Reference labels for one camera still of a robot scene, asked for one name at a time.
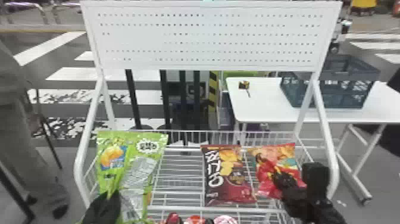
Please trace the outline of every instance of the white metal rack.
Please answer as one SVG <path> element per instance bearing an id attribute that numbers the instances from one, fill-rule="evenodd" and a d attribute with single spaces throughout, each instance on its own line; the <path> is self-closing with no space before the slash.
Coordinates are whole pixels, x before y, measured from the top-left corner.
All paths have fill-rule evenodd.
<path id="1" fill-rule="evenodd" d="M 86 30 L 99 74 L 74 165 L 74 177 L 86 207 L 96 195 L 93 169 L 96 152 L 88 150 L 88 145 L 100 95 L 104 96 L 108 119 L 115 120 L 103 69 L 313 72 L 293 132 L 240 132 L 245 139 L 241 144 L 245 147 L 295 141 L 299 165 L 312 161 L 298 134 L 314 96 L 330 167 L 331 197 L 339 183 L 339 166 L 317 82 L 340 6 L 341 2 L 336 1 L 83 1 Z M 177 132 L 183 133 L 177 135 L 180 138 L 175 140 L 184 138 L 196 144 L 180 147 L 179 142 L 176 142 L 167 147 L 157 170 L 157 186 L 149 205 L 153 218 L 162 219 L 170 211 L 176 211 L 187 212 L 188 216 L 194 213 L 201 216 L 211 213 L 231 214 L 242 223 L 292 221 L 276 200 L 260 200 L 250 206 L 203 206 L 204 179 L 198 147 L 204 140 L 201 136 L 207 136 L 205 140 L 210 144 L 233 143 L 233 136 L 239 133 L 166 132 L 171 137 Z M 193 154 L 190 157 L 178 156 L 176 152 L 179 151 L 191 151 Z M 244 158 L 248 180 L 253 187 L 257 187 L 252 170 L 254 168 L 247 157 Z M 181 166 L 185 165 L 192 166 L 182 169 Z M 173 175 L 169 172 L 178 170 L 187 173 Z M 185 175 L 188 178 L 179 180 Z M 169 182 L 165 176 L 176 180 Z"/>

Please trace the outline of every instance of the cart wheel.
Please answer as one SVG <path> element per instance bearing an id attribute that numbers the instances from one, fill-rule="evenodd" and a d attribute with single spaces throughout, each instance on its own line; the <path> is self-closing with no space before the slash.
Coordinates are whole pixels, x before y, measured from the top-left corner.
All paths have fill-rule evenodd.
<path id="1" fill-rule="evenodd" d="M 366 206 L 371 200 L 372 200 L 372 198 L 364 198 L 361 200 L 361 204 L 363 206 Z"/>

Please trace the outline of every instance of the metal chair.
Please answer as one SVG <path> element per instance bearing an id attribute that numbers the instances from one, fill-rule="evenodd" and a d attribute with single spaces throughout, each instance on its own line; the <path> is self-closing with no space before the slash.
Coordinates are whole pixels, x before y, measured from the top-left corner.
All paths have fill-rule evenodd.
<path id="1" fill-rule="evenodd" d="M 27 91 L 25 92 L 26 99 L 23 101 L 25 105 L 25 111 L 27 114 L 27 119 L 28 119 L 28 125 L 29 125 L 29 130 L 31 135 L 35 136 L 42 136 L 44 135 L 49 148 L 51 150 L 51 153 L 54 156 L 55 161 L 57 162 L 58 167 L 63 169 L 63 166 L 61 165 L 61 162 L 55 152 L 54 146 L 50 140 L 50 136 L 48 135 L 46 130 L 49 130 L 50 134 L 57 139 L 57 135 L 55 134 L 53 128 L 50 127 L 49 123 L 47 122 L 46 117 L 42 114 L 41 106 L 40 106 L 40 100 L 39 100 L 39 90 L 35 89 L 36 92 L 36 111 L 33 108 L 33 104 L 29 99 L 29 95 Z"/>

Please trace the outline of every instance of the wire shelf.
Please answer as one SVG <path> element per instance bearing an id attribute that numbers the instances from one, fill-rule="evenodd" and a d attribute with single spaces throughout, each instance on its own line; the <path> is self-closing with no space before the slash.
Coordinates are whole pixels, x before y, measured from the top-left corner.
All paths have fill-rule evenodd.
<path id="1" fill-rule="evenodd" d="M 296 143 L 295 158 L 299 168 L 303 163 L 313 161 L 302 141 L 293 132 L 232 132 L 232 131 L 189 131 L 189 130 L 134 130 L 135 132 L 167 133 L 170 142 L 154 170 L 154 187 L 148 210 L 155 220 L 163 220 L 169 212 L 183 213 L 183 217 L 194 214 L 203 217 L 232 214 L 241 223 L 290 223 L 283 205 L 273 198 L 257 197 L 252 204 L 224 204 L 204 207 L 205 177 L 204 159 L 200 145 L 235 144 L 235 139 L 244 139 L 242 146 L 243 165 L 246 180 L 254 193 L 258 189 L 255 177 L 255 159 L 247 148 L 262 145 Z M 90 200 L 98 195 L 95 164 L 96 157 L 84 175 Z"/>

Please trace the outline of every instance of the snack bag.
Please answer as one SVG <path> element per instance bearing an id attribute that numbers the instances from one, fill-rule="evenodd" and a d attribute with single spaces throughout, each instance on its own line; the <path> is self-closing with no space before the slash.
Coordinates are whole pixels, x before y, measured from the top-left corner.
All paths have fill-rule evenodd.
<path id="1" fill-rule="evenodd" d="M 107 192 L 107 199 L 119 188 L 127 166 L 127 132 L 99 131 L 97 136 L 97 180 L 99 194 Z"/>
<path id="2" fill-rule="evenodd" d="M 151 202 L 153 172 L 164 154 L 168 135 L 152 132 L 131 132 L 128 162 L 121 180 L 120 194 L 125 199 L 121 211 L 124 223 L 143 222 Z"/>
<path id="3" fill-rule="evenodd" d="M 99 131 L 98 168 L 100 192 L 121 194 L 121 223 L 144 221 L 151 199 L 152 173 L 168 135 L 151 132 Z"/>
<path id="4" fill-rule="evenodd" d="M 205 162 L 205 206 L 256 202 L 245 180 L 240 146 L 204 145 L 201 148 Z"/>
<path id="5" fill-rule="evenodd" d="M 295 160 L 294 143 L 250 148 L 248 151 L 255 157 L 257 167 L 255 175 L 260 182 L 257 195 L 281 199 L 282 192 L 275 187 L 272 181 L 274 172 L 286 172 L 294 177 L 298 186 L 306 186 L 301 180 Z"/>

